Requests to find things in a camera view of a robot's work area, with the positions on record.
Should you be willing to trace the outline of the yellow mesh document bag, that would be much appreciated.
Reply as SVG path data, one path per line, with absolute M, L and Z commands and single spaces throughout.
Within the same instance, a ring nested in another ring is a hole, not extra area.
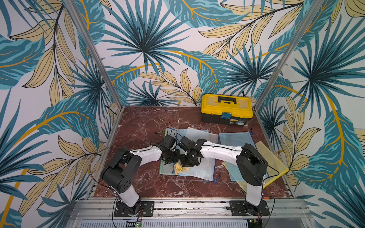
M 257 142 L 255 146 L 260 155 L 262 155 L 262 157 L 269 164 L 267 172 L 264 175 L 264 182 L 263 182 L 263 189 L 266 189 L 278 178 L 286 174 L 289 171 L 289 169 L 276 155 L 274 155 L 274 153 L 262 141 Z M 247 183 L 244 180 L 240 181 L 242 179 L 242 176 L 240 174 L 237 165 L 225 161 L 223 162 L 223 165 L 228 170 L 231 181 L 238 183 L 238 185 L 242 188 L 243 192 L 246 193 Z

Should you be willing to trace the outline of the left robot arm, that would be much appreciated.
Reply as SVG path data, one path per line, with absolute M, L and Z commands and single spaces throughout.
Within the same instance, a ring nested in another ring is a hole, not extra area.
M 153 145 L 139 150 L 122 147 L 102 171 L 101 179 L 116 191 L 122 202 L 129 208 L 138 206 L 140 196 L 133 187 L 133 181 L 140 166 L 164 160 L 167 164 L 178 162 L 181 151 Z

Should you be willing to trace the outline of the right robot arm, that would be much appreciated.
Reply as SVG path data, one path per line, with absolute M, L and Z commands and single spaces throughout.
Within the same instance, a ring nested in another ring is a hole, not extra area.
M 253 145 L 247 143 L 242 147 L 227 146 L 204 139 L 195 142 L 184 137 L 177 146 L 184 151 L 180 155 L 183 167 L 198 166 L 203 158 L 218 159 L 236 165 L 247 183 L 246 205 L 257 208 L 261 204 L 268 162 Z

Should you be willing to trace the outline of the cream wiping cloth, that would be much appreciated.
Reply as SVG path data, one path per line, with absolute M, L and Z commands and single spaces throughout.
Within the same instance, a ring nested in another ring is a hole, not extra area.
M 190 167 L 183 167 L 179 162 L 177 162 L 174 165 L 174 172 L 176 175 L 178 175 L 179 173 L 183 173 L 185 171 L 189 171 L 191 168 Z

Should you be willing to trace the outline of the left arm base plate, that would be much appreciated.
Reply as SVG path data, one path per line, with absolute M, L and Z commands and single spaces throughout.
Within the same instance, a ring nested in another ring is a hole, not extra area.
M 128 207 L 125 203 L 118 201 L 115 205 L 113 216 L 115 217 L 152 217 L 154 214 L 154 201 L 138 201 L 135 206 Z

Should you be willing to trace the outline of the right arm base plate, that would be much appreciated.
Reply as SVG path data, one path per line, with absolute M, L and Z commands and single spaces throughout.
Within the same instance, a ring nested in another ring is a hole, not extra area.
M 229 201 L 229 207 L 232 216 L 269 216 L 270 210 L 267 202 L 262 200 L 258 206 L 253 206 L 245 200 L 231 200 Z

